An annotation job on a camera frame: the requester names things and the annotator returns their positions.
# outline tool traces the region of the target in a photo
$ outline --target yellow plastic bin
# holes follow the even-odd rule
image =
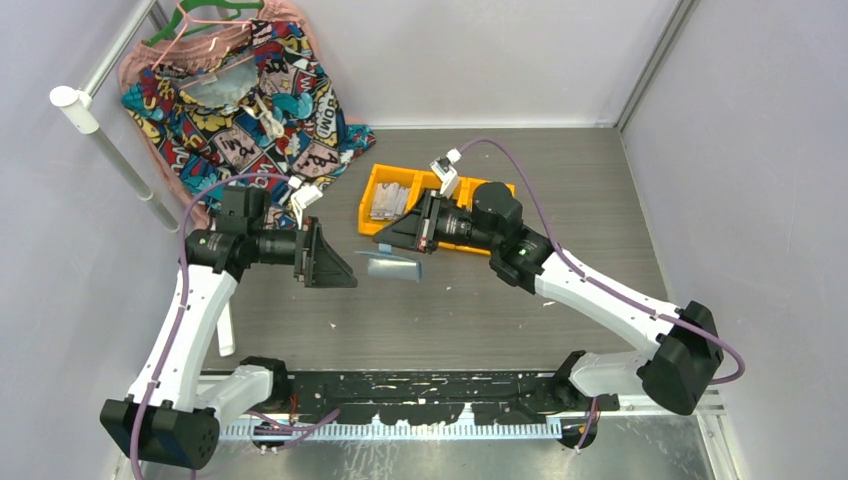
[[[460,177],[459,186],[454,191],[452,198],[456,200],[457,205],[460,207],[467,207],[471,204],[471,199],[474,197],[474,191],[477,190],[477,187],[489,181],[480,178]],[[359,233],[363,235],[374,235],[391,223],[388,220],[374,220],[371,218],[371,205],[374,203],[374,193],[377,190],[377,185],[381,183],[398,183],[403,187],[409,188],[409,198],[406,201],[405,212],[409,211],[415,205],[415,202],[421,197],[423,190],[428,188],[438,189],[441,186],[439,177],[433,172],[375,164],[374,168],[371,169],[371,176],[368,178],[368,186],[365,187],[362,201],[359,202]],[[515,185],[507,183],[506,186],[515,195]],[[479,253],[482,255],[489,254],[487,250],[458,247],[454,244],[443,242],[439,242],[439,248]]]

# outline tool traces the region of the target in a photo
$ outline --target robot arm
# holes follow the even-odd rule
[[[264,230],[270,194],[261,189],[226,187],[215,230],[196,230],[186,242],[190,279],[185,312],[158,384],[144,413],[139,458],[192,469],[208,463],[222,427],[263,402],[288,401],[291,385],[285,363],[248,357],[232,375],[198,395],[197,385],[212,333],[244,270],[256,262],[293,265],[306,287],[355,287],[352,269],[324,241],[315,217],[297,230]],[[182,309],[181,274],[171,306],[138,378],[124,400],[107,400],[100,422],[129,456],[130,434],[139,402]]]
[[[689,415],[723,359],[717,346],[658,318],[673,316],[715,334],[706,307],[691,302],[681,310],[646,297],[563,250],[566,262],[547,237],[524,225],[521,203],[502,183],[478,187],[471,210],[427,190],[374,241],[425,253],[439,242],[489,250],[489,265],[504,282],[572,307],[633,346],[627,353],[573,352],[557,372],[563,395],[644,392],[666,409]]]

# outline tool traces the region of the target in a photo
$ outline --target white wall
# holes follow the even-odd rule
[[[126,394],[174,288],[176,235],[47,98],[82,83],[132,4],[4,6],[0,478],[108,478],[118,457],[100,407]],[[158,186],[116,84],[95,114]]]
[[[612,125],[677,0],[301,0],[378,126]]]
[[[846,25],[843,0],[701,2],[624,137],[675,300],[749,362],[722,393],[754,479],[848,467]]]

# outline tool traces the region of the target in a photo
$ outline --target white pipe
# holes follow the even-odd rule
[[[130,11],[126,23],[124,23],[121,31],[118,32],[115,40],[112,41],[111,47],[103,55],[100,63],[94,67],[94,70],[91,72],[91,75],[89,75],[88,80],[83,84],[82,88],[80,88],[81,91],[88,94],[89,97],[94,98],[97,91],[100,90],[100,87],[106,80],[106,77],[108,77],[112,69],[115,68],[115,64],[118,63],[118,58],[127,48],[127,45],[130,44],[130,41],[135,36],[136,32],[138,32],[141,24],[144,23],[148,12],[150,12],[150,9],[153,8],[153,4],[155,4],[156,1],[157,0],[141,0],[138,4],[136,4],[135,8]]]
[[[58,107],[68,120],[83,135],[89,136],[97,143],[103,156],[118,170],[118,173],[130,184],[138,198],[145,202],[156,215],[156,218],[165,225],[169,231],[177,231],[177,220],[171,212],[162,205],[156,193],[150,188],[144,179],[135,171],[127,161],[126,157],[112,143],[108,135],[100,128],[100,124],[94,115],[88,111],[91,105],[91,97],[85,92],[74,90],[71,87],[56,87],[50,92],[50,103]]]
[[[168,25],[168,22],[171,21],[171,17],[165,13],[165,9],[162,8],[162,4],[158,1],[153,2],[153,8],[150,9],[149,16],[150,23],[153,24],[153,28],[155,28],[157,32],[165,28],[165,25]]]
[[[229,357],[236,353],[236,339],[233,336],[233,317],[230,311],[230,302],[224,306],[221,311],[221,318],[218,319],[218,354],[222,357]]]

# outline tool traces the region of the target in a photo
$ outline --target colorful cartoon fabric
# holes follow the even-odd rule
[[[203,105],[178,86],[181,78],[215,72],[245,54],[253,56],[258,81],[234,105]],[[232,49],[216,67],[148,68],[121,101],[192,194],[248,172],[296,174],[323,190],[375,142],[366,125],[345,123],[330,78],[294,22],[253,20],[249,44]],[[266,131],[266,122],[256,118],[263,111],[282,126],[282,135]],[[271,192],[269,228],[294,226],[285,182],[241,183]],[[214,211],[220,198],[216,189],[203,205]]]

